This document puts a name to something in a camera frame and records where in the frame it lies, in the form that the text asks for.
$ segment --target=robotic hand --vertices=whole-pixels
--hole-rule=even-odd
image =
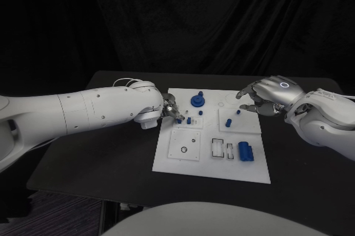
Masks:
[[[131,87],[61,95],[0,96],[0,172],[50,139],[131,120],[144,129],[157,127],[167,116],[184,120],[174,95],[161,94],[152,82],[136,81]]]
[[[328,146],[355,161],[355,102],[323,89],[307,93],[298,83],[284,76],[272,76],[252,83],[237,94],[250,94],[259,105],[240,108],[266,116],[286,111],[291,123],[307,142]]]

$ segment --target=white platform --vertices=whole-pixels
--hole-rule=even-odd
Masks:
[[[200,91],[204,92],[206,105],[200,108],[196,108],[191,105],[191,97],[196,96]],[[240,115],[237,115],[237,113],[234,114],[242,104],[255,103],[250,97],[246,96],[242,98],[242,100],[237,100],[237,91],[206,89],[171,88],[170,93],[172,93],[177,98],[180,111],[187,117],[185,121],[188,120],[188,117],[203,117],[204,126],[203,129],[187,128],[187,126],[178,127],[178,124],[175,124],[175,119],[172,117],[167,117],[164,119],[154,171],[271,184],[269,167],[265,157],[265,147],[260,134],[259,116],[256,113],[247,111],[243,111]],[[224,128],[227,128],[227,119],[224,119],[226,117],[229,117],[227,119],[232,119],[232,117],[234,117],[232,128],[229,129],[230,132],[224,132]],[[222,128],[223,131],[220,131],[220,122],[224,123],[224,128]],[[239,132],[239,125],[243,125],[242,132]],[[190,160],[168,158],[174,129],[201,133],[201,145],[198,155],[200,161],[193,161],[193,159],[197,157],[197,154],[194,154]],[[233,160],[229,160],[227,155],[224,155],[224,158],[213,157],[213,139],[224,140],[226,154],[227,144],[233,144]],[[253,162],[243,162],[240,160],[239,142],[242,141],[247,141],[253,147]],[[190,135],[187,135],[187,139],[181,141],[183,147],[190,145],[191,142],[193,138]]]

